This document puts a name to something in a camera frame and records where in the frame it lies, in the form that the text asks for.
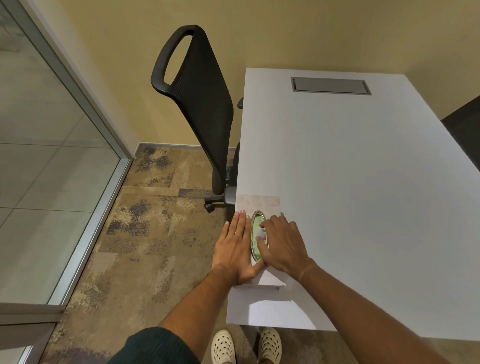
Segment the chair backrest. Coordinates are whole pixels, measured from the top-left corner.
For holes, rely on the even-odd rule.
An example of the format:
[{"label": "chair backrest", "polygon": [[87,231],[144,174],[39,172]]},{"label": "chair backrest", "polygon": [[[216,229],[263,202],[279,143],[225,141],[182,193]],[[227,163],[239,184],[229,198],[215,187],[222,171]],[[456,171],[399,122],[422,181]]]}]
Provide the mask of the chair backrest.
[{"label": "chair backrest", "polygon": [[[171,85],[164,81],[168,61],[180,41],[192,36],[183,64]],[[213,167],[212,189],[222,194],[227,177],[228,141],[233,104],[205,31],[198,25],[179,28],[158,56],[152,86],[173,99],[190,124]]]}]

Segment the wrist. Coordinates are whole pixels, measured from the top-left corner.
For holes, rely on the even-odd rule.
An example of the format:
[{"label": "wrist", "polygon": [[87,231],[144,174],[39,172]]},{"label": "wrist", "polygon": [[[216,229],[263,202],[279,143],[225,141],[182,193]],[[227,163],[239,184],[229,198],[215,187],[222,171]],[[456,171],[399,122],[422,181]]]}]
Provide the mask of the wrist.
[{"label": "wrist", "polygon": [[317,263],[312,258],[308,258],[306,261],[297,265],[298,269],[292,275],[293,279],[302,284],[305,275],[313,268],[318,267]]},{"label": "wrist", "polygon": [[217,264],[212,267],[211,273],[219,277],[225,283],[230,286],[234,286],[237,281],[237,273],[231,267],[227,267],[223,264]]}]

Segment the left hand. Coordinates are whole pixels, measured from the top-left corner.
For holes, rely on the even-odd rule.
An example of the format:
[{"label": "left hand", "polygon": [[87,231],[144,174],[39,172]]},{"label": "left hand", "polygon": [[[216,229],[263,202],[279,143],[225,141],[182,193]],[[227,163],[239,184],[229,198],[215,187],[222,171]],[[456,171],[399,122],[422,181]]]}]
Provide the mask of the left hand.
[{"label": "left hand", "polygon": [[252,266],[252,219],[244,210],[225,223],[213,254],[212,271],[231,278],[234,285],[246,283],[265,268],[261,260]]}]

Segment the baseboard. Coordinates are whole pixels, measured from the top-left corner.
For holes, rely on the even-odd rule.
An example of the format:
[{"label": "baseboard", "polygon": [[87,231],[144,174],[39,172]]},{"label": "baseboard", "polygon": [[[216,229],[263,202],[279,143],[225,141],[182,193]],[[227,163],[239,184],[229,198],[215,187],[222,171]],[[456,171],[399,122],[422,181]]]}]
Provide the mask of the baseboard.
[{"label": "baseboard", "polygon": [[[137,158],[137,153],[140,150],[140,147],[145,146],[148,148],[183,148],[183,149],[202,149],[202,146],[192,146],[190,144],[165,144],[165,143],[138,143],[137,149],[135,150],[135,158]],[[235,151],[235,147],[231,146],[228,148],[230,152]]]}]

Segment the beige paper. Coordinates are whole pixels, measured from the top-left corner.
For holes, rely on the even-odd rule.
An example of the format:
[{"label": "beige paper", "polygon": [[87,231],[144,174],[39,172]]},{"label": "beige paper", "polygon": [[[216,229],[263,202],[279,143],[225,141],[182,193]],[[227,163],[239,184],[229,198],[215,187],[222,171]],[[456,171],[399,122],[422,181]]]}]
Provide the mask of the beige paper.
[{"label": "beige paper", "polygon": [[237,196],[237,211],[242,210],[245,210],[250,217],[257,210],[262,211],[265,218],[271,218],[273,215],[280,216],[280,197],[240,194]]}]

